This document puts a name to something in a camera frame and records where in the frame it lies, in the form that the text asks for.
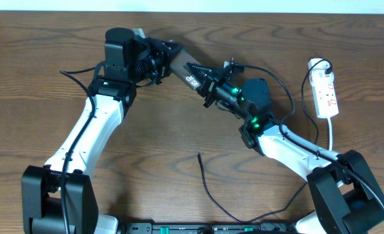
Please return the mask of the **white power strip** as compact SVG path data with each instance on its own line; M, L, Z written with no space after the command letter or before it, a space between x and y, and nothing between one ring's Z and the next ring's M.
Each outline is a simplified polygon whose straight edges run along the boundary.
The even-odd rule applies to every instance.
M322 58L312 58L308 62L308 68L317 117L328 119L336 116L338 104L331 63Z

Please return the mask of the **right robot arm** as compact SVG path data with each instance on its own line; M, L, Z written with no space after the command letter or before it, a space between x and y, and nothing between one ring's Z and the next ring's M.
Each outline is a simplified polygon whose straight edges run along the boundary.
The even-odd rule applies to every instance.
M230 83L244 64L215 69L188 62L187 81L205 99L244 120L239 128L249 149L275 159L309 186L314 211L294 224L298 233L367 233L384 222L384 194L364 157L321 148L287 128L272 111L269 87L255 78L238 87Z

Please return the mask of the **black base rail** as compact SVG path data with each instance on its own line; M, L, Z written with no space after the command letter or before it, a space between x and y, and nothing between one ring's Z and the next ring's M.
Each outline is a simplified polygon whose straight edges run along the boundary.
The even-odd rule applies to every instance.
M119 224L117 234L285 234L297 233L292 224L151 224L146 222Z

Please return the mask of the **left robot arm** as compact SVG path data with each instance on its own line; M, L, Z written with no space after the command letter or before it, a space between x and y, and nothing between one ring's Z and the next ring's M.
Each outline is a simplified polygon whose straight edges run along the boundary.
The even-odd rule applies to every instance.
M84 87L85 106L74 128L43 166L21 178L26 233L120 233L118 218L99 211L92 178L113 131L124 121L137 89L171 74L178 42L146 37L141 29L116 27L105 34L105 58Z

